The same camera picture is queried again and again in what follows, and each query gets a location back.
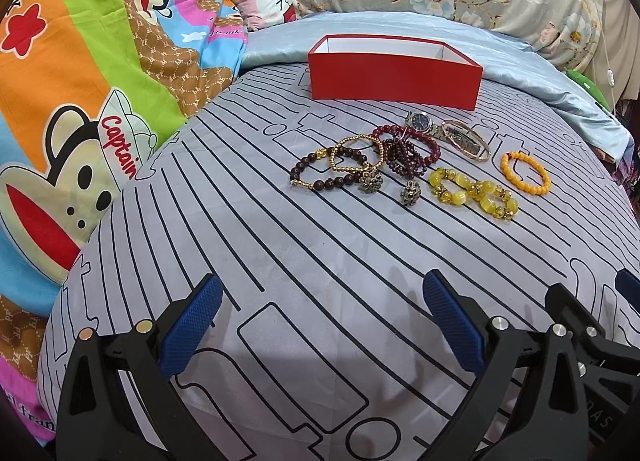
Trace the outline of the green plastic object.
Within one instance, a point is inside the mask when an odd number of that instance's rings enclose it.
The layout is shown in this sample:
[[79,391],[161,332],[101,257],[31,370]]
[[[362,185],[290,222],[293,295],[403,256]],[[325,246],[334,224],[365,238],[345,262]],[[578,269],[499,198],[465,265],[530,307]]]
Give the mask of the green plastic object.
[[583,90],[585,90],[595,101],[596,103],[604,110],[610,111],[610,105],[606,100],[603,93],[599,90],[596,83],[591,81],[589,78],[584,76],[582,73],[576,70],[566,69],[565,74],[570,80],[573,80],[576,84],[578,84]]

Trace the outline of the beige curtain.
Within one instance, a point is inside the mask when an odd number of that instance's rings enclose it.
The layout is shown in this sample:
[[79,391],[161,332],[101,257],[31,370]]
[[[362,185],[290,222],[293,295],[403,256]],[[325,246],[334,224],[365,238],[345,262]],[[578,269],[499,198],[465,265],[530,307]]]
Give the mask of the beige curtain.
[[611,108],[639,97],[639,16],[629,0],[597,0],[602,33],[585,75]]

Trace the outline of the light blue satin quilt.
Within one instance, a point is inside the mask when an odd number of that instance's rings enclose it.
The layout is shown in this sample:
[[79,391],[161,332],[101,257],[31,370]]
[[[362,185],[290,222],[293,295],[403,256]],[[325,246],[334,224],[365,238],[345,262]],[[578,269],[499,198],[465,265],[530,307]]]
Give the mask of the light blue satin quilt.
[[262,65],[306,62],[326,34],[386,34],[445,42],[483,68],[487,80],[517,88],[551,107],[587,144],[620,161],[634,142],[576,82],[534,52],[530,44],[442,17],[409,12],[324,12],[248,35],[243,71]]

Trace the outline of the red open jewelry box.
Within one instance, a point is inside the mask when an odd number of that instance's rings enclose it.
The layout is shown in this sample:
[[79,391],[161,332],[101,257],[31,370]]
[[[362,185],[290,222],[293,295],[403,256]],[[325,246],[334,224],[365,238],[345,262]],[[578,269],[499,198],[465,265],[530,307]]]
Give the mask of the red open jewelry box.
[[314,99],[385,100],[475,109],[483,68],[444,42],[327,34],[308,52]]

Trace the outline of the garnet small bead strand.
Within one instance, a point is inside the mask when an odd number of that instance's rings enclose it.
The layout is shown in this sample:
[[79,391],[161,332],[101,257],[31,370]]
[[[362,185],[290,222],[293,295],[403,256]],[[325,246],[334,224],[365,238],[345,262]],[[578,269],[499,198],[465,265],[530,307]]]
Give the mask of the garnet small bead strand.
[[389,138],[383,140],[383,146],[386,164],[393,172],[405,177],[406,180],[413,180],[414,177],[424,174],[427,165],[420,152],[409,140]]

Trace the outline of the colourful monkey cartoon blanket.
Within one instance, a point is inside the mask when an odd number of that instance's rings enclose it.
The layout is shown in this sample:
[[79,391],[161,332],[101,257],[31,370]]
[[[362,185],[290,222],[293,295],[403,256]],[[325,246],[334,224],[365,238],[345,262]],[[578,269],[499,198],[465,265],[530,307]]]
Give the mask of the colourful monkey cartoon blanket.
[[36,441],[44,325],[103,213],[229,86],[230,0],[9,0],[1,13],[1,391]]

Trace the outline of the silver blue-dial wristwatch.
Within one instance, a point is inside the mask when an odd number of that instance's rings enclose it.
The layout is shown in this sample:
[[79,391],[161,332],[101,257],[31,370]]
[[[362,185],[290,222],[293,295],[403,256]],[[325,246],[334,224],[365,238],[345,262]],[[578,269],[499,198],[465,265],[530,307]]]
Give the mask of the silver blue-dial wristwatch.
[[405,125],[420,134],[434,138],[434,140],[441,142],[446,140],[442,123],[434,121],[426,112],[409,111],[405,117]]

